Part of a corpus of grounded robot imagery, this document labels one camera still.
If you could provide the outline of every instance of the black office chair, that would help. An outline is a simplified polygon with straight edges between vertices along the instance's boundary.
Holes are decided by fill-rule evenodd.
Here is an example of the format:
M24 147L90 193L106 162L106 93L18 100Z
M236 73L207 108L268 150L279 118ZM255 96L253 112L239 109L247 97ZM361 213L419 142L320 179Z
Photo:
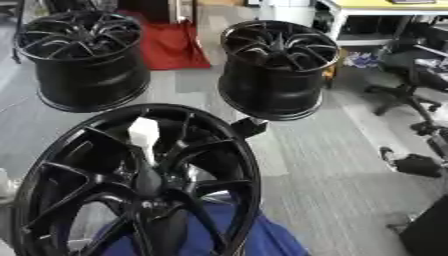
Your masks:
M440 102L424 98L415 93L419 87L428 87L437 91L448 92L448 66L447 68L443 65L430 67L424 65L424 61L422 61L435 59L443 63L443 60L448 58L448 54L435 50L434 48L416 44L425 42L425 45L428 43L431 46L439 48L444 43L444 40L435 40L434 33L447 34L447 37L448 33L436 31L435 28L428 26L425 26L424 29L426 35L431 35L427 37L430 38L429 40L422 40L422 37L397 39L384 47L383 52L380 53L380 68L386 72L398 75L402 80L402 84L395 88L378 85L367 87L366 92L384 93L392 95L395 98L394 101L377 108L374 111L376 115L381 116L393 107L406 104L414 108L425 121L431 121L432 119L428 110L434 112L442 106ZM425 109L422 103L430 104L428 110Z

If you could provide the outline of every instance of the gray carpet tile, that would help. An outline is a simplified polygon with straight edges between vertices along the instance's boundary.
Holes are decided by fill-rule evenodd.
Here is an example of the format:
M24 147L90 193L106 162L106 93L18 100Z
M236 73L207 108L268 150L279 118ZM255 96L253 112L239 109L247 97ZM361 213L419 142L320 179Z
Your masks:
M185 104L228 122L244 117L219 97L217 82L225 62L219 42L228 25L252 19L255 12L207 6L199 14L199 37L213 68L151 72L148 90L129 104ZM11 36L11 28L0 26L2 35ZM94 114L65 113L42 104L33 64L15 65L9 51L0 41L0 167L20 178L57 137ZM248 140L263 176L264 212L313 256L404 256L398 238L385 225L392 216L424 210L441 195L439 181L391 172L379 159L382 145L400 154L432 152L408 128L420 121L412 110L400 107L383 117L371 113L386 99L365 94L369 83L393 86L397 80L372 69L345 68L315 115L270 123L265 134ZM447 99L428 90L422 93ZM438 113L442 120L448 117L444 113L445 107ZM103 213L87 209L80 214L73 237L95 233L104 223ZM6 241L8 214L0 211L0 237Z

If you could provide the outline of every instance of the black stand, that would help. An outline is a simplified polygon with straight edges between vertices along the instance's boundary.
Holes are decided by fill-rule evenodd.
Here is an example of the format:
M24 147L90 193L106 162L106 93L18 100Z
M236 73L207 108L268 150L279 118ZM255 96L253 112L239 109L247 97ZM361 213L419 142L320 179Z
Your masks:
M247 117L231 124L232 128L244 139L258 135L266 131L268 121Z

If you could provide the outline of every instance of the red cloth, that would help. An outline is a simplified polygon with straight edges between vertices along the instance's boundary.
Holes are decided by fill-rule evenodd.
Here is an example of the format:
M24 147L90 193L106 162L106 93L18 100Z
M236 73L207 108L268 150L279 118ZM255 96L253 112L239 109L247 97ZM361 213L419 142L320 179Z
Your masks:
M153 70L210 68L196 41L197 30L190 21L179 24L151 24L142 21L141 50Z

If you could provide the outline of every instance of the desk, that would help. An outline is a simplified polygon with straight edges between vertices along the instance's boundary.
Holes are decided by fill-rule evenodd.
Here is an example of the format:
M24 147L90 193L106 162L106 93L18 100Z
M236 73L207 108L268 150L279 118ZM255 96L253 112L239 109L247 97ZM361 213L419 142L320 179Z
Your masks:
M448 0L438 0L435 4L392 4L387 0L318 0L330 8L334 22L329 32L333 40L337 40L342 26L349 16L407 16L403 24L407 24L409 18L416 15L437 16L448 15ZM339 40L341 46L350 45L380 45L389 39L376 40Z

